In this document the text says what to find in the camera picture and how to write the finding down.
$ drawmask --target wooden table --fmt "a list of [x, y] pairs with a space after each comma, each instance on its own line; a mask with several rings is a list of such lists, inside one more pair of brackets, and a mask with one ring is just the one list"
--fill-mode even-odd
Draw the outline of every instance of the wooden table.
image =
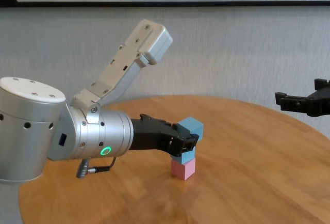
[[[112, 105], [170, 122], [204, 123], [196, 173], [172, 178], [170, 156], [129, 151], [108, 173], [75, 178], [80, 161], [48, 161], [20, 189], [26, 224], [330, 223], [330, 142], [313, 128], [257, 105], [196, 96]], [[110, 158], [93, 165], [109, 165]]]

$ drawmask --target white wall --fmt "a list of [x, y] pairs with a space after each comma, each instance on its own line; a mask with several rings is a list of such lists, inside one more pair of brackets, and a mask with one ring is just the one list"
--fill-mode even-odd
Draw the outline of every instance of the white wall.
[[[330, 79], [329, 17], [328, 7], [1, 9], [0, 76], [42, 81], [70, 99], [148, 18], [174, 43], [121, 100], [205, 94], [279, 109], [276, 91], [308, 95], [314, 78]], [[329, 117], [293, 116], [330, 136]]]

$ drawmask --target stacked cubes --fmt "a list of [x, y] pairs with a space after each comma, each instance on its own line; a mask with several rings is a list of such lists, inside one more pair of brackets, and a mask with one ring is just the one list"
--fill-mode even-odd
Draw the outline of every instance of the stacked cubes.
[[[180, 121], [177, 128], [179, 132], [188, 130], [190, 134], [199, 135], [198, 141], [203, 137], [203, 124], [192, 117]], [[195, 149], [196, 147], [192, 151], [183, 153], [181, 157], [171, 156], [171, 171], [173, 176], [186, 180], [195, 173]]]

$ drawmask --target light blue cube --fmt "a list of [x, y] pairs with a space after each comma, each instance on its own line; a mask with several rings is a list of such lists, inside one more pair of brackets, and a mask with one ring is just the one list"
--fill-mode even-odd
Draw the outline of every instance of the light blue cube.
[[189, 152], [183, 153], [180, 157], [174, 157], [171, 155], [171, 158], [183, 165], [195, 158], [195, 148], [196, 147], [194, 147], [194, 149]]
[[203, 138], [203, 124], [192, 117], [187, 117], [186, 119], [180, 121], [177, 126], [178, 131], [181, 129], [188, 130], [191, 134], [199, 135], [198, 141]]

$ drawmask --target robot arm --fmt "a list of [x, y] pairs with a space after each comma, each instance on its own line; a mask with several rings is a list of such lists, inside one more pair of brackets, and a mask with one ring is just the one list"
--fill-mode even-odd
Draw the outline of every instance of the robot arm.
[[0, 182], [37, 178], [47, 157], [82, 159], [77, 176], [83, 178], [113, 165], [89, 168], [91, 158], [116, 159], [128, 150], [158, 149], [173, 156], [193, 150], [198, 135], [178, 132], [176, 124], [147, 115], [134, 120], [121, 111], [102, 109], [143, 67], [156, 64], [171, 43], [164, 26], [141, 21], [101, 76], [70, 106], [53, 87], [22, 78], [0, 79]]
[[325, 79], [314, 80], [316, 92], [307, 97], [288, 96], [285, 93], [275, 94], [276, 104], [284, 111], [306, 113], [311, 117], [330, 115], [330, 83]]

